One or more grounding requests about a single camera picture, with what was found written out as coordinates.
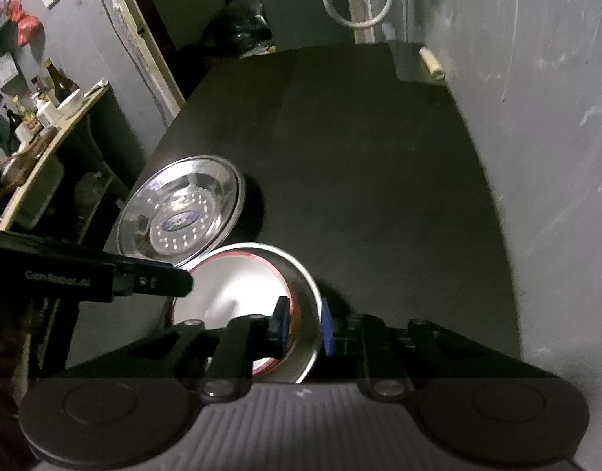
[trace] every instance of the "brown glass bottle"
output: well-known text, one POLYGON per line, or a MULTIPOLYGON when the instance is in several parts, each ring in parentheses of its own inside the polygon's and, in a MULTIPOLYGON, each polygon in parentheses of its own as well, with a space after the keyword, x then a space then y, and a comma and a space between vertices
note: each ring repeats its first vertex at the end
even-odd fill
POLYGON ((62 103, 67 97, 80 88, 70 78, 63 76, 54 66, 50 58, 48 58, 43 65, 48 70, 48 74, 55 85, 55 97, 57 97, 59 103, 62 103))

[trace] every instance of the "red plastic bag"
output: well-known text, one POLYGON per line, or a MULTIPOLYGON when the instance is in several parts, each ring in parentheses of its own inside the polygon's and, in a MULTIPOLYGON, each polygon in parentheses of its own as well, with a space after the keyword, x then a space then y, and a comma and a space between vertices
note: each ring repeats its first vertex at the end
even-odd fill
POLYGON ((9 15, 11 21, 17 23, 17 45, 25 46, 33 38, 33 33, 41 26, 41 21, 37 16, 25 13, 22 2, 19 0, 9 2, 9 15))

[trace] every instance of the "red rim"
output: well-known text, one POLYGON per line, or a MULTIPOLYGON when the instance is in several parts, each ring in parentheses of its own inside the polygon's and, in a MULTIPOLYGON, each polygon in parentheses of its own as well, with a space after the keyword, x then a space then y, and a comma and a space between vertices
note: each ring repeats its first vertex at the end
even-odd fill
MULTIPOLYGON (((207 262, 212 262, 215 259, 228 257, 228 256, 249 257, 252 259, 256 259, 257 261, 261 262, 266 267, 268 267, 275 274, 275 276, 278 278, 280 283, 283 285, 283 288, 285 289, 286 294, 287 294, 287 298, 290 300, 290 334, 292 334, 293 326, 294 326, 293 320, 295 319, 295 315, 296 315, 296 313, 295 313, 296 312, 296 299, 294 297, 293 292, 290 290, 289 286, 287 285, 286 279, 279 272, 279 269, 277 269, 271 262, 267 261, 264 257, 261 257, 256 253, 252 253, 250 251, 245 251, 245 250, 224 251, 222 253, 212 255, 211 257, 207 257, 202 262, 199 262, 198 264, 196 264, 194 267, 192 267, 192 269, 190 269, 190 274, 192 274, 201 265, 204 265, 207 262)), ((261 376, 268 372, 271 372, 279 365, 280 361, 281 361, 280 359, 270 358, 263 365, 260 365, 256 369, 253 369, 253 376, 261 376)))

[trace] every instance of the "plastic bag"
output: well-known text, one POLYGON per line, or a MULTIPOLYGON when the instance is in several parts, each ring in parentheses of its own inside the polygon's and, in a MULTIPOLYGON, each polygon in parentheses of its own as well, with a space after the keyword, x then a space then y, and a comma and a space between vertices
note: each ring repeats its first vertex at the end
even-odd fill
POLYGON ((9 3, 9 15, 11 21, 17 23, 17 45, 25 46, 33 38, 35 31, 41 26, 41 21, 34 15, 28 15, 24 12, 22 2, 11 0, 9 3))
POLYGON ((209 21, 200 42, 220 56, 242 55, 256 47, 270 46, 273 34, 261 0, 233 0, 209 21))

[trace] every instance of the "metal lid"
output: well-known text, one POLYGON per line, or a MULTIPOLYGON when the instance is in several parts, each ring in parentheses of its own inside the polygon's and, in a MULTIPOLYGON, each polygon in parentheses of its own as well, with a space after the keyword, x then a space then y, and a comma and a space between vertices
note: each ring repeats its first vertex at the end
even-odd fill
POLYGON ((176 161, 149 178, 124 207, 118 250, 183 265, 228 236, 244 196, 243 177, 226 159, 198 155, 176 161))

